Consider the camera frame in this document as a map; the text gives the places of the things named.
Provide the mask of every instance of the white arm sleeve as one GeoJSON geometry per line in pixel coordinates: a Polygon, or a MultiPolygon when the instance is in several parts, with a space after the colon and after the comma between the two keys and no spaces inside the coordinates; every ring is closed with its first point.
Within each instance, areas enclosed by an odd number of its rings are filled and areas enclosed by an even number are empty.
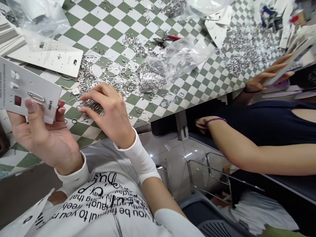
{"type": "Polygon", "coordinates": [[[127,149],[120,149],[118,145],[114,143],[114,147],[118,151],[122,151],[125,153],[125,155],[128,156],[130,159],[134,169],[136,170],[139,180],[141,181],[141,184],[145,181],[145,179],[150,177],[157,177],[161,179],[158,171],[156,170],[156,165],[150,155],[147,153],[145,148],[143,147],[139,136],[136,132],[136,130],[133,128],[136,138],[135,142],[130,148],[127,149]]]}
{"type": "Polygon", "coordinates": [[[69,197],[74,191],[80,188],[82,185],[90,181],[90,174],[87,166],[87,159],[83,152],[81,152],[82,158],[84,159],[83,166],[80,170],[70,175],[61,175],[56,169],[55,173],[58,178],[63,182],[63,186],[57,190],[62,191],[69,197]]]}
{"type": "Polygon", "coordinates": [[[172,237],[204,237],[188,219],[173,210],[159,209],[154,218],[171,233],[172,237]]]}

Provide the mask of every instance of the fingernail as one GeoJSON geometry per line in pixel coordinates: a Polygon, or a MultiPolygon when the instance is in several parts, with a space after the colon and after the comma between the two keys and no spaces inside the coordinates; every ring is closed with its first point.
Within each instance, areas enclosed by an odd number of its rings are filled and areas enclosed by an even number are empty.
{"type": "Polygon", "coordinates": [[[25,99],[25,107],[29,113],[34,113],[36,111],[36,105],[31,99],[25,99]]]}

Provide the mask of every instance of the bracelet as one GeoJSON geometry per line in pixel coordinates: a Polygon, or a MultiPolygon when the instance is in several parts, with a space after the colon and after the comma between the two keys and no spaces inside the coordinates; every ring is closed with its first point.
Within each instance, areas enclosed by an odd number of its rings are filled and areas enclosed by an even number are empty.
{"type": "Polygon", "coordinates": [[[243,90],[243,92],[244,92],[244,93],[247,93],[247,94],[255,94],[255,93],[261,92],[261,90],[260,90],[260,91],[256,91],[256,92],[249,92],[249,91],[247,91],[247,87],[245,87],[245,89],[243,90]]]}
{"type": "Polygon", "coordinates": [[[227,122],[227,120],[224,119],[224,118],[213,118],[213,119],[210,119],[210,120],[206,121],[206,122],[205,122],[205,126],[207,127],[207,124],[208,124],[209,122],[216,121],[216,120],[223,120],[224,122],[227,122]]]}

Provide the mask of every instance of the woman's left hand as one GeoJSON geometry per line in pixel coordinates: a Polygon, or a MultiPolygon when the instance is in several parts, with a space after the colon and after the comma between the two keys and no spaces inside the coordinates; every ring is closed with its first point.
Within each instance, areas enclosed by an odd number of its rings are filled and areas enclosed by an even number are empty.
{"type": "Polygon", "coordinates": [[[208,120],[216,119],[216,118],[219,118],[219,117],[217,117],[217,116],[209,116],[209,117],[200,118],[200,119],[198,119],[198,120],[195,122],[195,125],[198,127],[198,129],[200,130],[200,132],[205,135],[206,130],[208,130],[208,127],[205,126],[205,123],[206,123],[208,120]]]}
{"type": "MultiPolygon", "coordinates": [[[[275,63],[272,64],[270,68],[250,79],[246,85],[247,92],[258,92],[266,90],[267,88],[263,86],[264,82],[268,79],[274,78],[280,70],[285,68],[287,66],[287,63],[284,62],[290,57],[292,57],[292,54],[288,54],[279,58],[275,63]]],[[[286,72],[274,83],[274,85],[289,79],[294,74],[294,72],[286,72]]]]}
{"type": "Polygon", "coordinates": [[[28,123],[22,115],[7,113],[16,141],[56,168],[61,175],[68,175],[82,167],[83,159],[76,140],[66,126],[64,105],[65,102],[60,100],[53,124],[44,122],[42,109],[31,99],[25,100],[28,123]]]}

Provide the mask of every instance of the black wrist strap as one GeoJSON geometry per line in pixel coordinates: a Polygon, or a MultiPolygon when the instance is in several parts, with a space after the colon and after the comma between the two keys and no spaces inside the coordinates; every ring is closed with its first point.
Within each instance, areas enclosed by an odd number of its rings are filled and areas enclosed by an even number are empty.
{"type": "Polygon", "coordinates": [[[243,90],[244,93],[247,93],[247,94],[255,94],[255,93],[258,93],[258,92],[261,92],[261,91],[256,91],[256,92],[249,92],[247,91],[247,87],[245,87],[245,89],[243,90]]]}

